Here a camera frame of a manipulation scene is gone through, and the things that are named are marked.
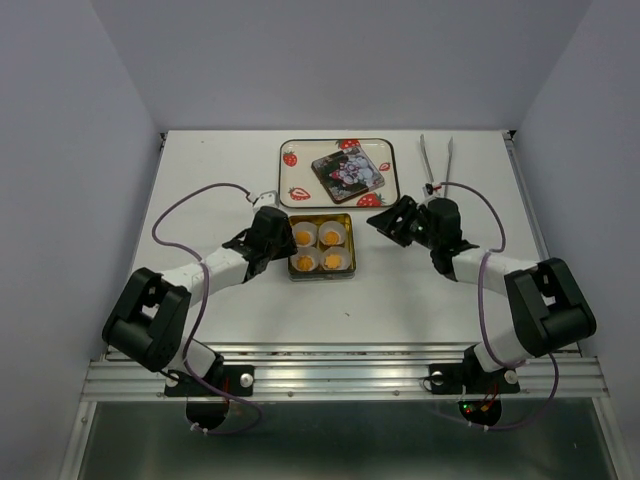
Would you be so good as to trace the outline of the swirl cookie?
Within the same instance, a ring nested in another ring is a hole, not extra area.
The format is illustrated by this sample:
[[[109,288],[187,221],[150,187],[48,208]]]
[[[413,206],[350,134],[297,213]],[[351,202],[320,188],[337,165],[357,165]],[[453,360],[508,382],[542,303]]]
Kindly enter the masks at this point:
[[[308,246],[313,243],[314,237],[309,231],[297,231],[294,235],[296,243],[299,246]]]

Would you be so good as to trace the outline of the gold square cookie tin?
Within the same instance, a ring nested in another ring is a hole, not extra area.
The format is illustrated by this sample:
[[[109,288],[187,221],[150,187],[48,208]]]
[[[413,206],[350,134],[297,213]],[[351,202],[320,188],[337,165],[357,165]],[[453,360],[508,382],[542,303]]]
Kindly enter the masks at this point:
[[[287,264],[288,276],[291,281],[294,282],[305,282],[305,281],[336,281],[336,280],[346,280],[351,279],[355,276],[357,262],[356,262],[356,249],[354,242],[354,230],[353,230],[353,222],[351,216],[347,213],[336,213],[336,214],[311,214],[311,215],[293,215],[289,217],[289,221],[291,227],[298,222],[306,221],[311,222],[319,226],[326,221],[338,221],[342,223],[347,232],[347,239],[345,243],[339,247],[346,248],[351,254],[351,267],[345,271],[327,271],[324,270],[321,266],[321,256],[322,253],[328,249],[322,245],[319,241],[317,235],[317,248],[320,251],[320,263],[319,267],[309,273],[297,273],[290,266],[290,258]]]

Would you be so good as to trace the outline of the flower cookie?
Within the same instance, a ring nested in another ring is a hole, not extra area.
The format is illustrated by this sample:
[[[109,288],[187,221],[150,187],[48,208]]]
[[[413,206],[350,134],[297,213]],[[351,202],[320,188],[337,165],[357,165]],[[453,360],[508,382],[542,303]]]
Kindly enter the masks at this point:
[[[343,267],[343,259],[341,255],[330,254],[324,259],[324,266],[330,270],[340,270]]]

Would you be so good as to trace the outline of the gold tin lid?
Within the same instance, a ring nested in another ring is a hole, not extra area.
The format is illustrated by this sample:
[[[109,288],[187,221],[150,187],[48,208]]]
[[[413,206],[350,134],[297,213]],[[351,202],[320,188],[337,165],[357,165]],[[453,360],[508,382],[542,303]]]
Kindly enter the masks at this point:
[[[331,201],[340,205],[385,185],[384,177],[361,152],[335,152],[311,163],[311,170]]]

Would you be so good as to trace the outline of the strawberry pattern tray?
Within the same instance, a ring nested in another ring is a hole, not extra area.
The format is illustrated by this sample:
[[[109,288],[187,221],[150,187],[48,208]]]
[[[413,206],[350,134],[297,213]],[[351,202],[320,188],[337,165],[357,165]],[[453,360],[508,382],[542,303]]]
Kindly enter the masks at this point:
[[[336,205],[311,170],[311,163],[335,152],[365,153],[381,172],[385,185]],[[280,203],[291,209],[382,208],[399,200],[400,189],[392,144],[381,138],[299,139],[280,148]]]

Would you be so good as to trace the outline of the metal serving tongs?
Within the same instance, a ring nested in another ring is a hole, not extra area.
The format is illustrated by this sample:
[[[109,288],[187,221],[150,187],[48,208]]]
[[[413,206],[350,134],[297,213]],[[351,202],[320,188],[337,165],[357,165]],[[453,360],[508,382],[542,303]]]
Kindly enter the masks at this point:
[[[419,136],[419,152],[429,183],[444,185],[451,180],[454,157],[453,136],[438,140],[422,133]]]

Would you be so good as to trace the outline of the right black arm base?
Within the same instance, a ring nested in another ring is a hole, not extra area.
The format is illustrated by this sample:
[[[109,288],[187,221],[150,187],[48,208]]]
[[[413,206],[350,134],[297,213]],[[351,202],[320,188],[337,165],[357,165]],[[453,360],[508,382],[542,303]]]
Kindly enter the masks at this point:
[[[464,351],[457,363],[435,363],[427,366],[422,387],[433,395],[455,395],[462,419],[472,426],[494,429],[502,415],[501,394],[521,391],[514,370],[500,367],[486,372],[477,360],[473,347]]]

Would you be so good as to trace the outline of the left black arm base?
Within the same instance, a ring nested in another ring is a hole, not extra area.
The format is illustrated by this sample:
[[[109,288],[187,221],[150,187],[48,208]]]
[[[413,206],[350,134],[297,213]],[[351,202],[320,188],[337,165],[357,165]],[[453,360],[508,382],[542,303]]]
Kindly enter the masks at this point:
[[[164,395],[186,399],[185,419],[192,432],[203,436],[234,435],[256,428],[263,420],[263,410],[250,400],[255,383],[255,367],[250,364],[225,366],[215,354],[208,370],[195,379],[180,367],[168,367]]]

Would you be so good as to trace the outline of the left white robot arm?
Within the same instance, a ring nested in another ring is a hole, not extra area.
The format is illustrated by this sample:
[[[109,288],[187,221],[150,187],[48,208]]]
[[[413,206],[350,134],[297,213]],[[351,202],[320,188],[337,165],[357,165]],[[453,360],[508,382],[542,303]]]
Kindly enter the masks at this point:
[[[192,306],[201,321],[210,295],[244,284],[271,261],[296,252],[289,217],[263,206],[251,226],[213,253],[182,267],[154,272],[139,268],[129,277],[102,330],[102,339],[151,372],[177,371],[199,393],[222,382],[222,357],[185,332]]]

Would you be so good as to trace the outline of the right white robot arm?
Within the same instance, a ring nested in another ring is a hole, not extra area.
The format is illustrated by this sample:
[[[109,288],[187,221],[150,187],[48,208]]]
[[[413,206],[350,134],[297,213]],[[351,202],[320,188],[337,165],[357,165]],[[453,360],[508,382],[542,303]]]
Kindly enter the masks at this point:
[[[482,390],[496,371],[553,353],[595,334],[597,323],[569,266],[561,259],[515,260],[483,250],[463,238],[458,205],[447,198],[417,203],[404,196],[367,223],[394,243],[426,247],[435,270],[458,283],[477,286],[482,341],[467,349],[460,366],[463,384]],[[504,296],[511,322],[491,335],[484,293]]]

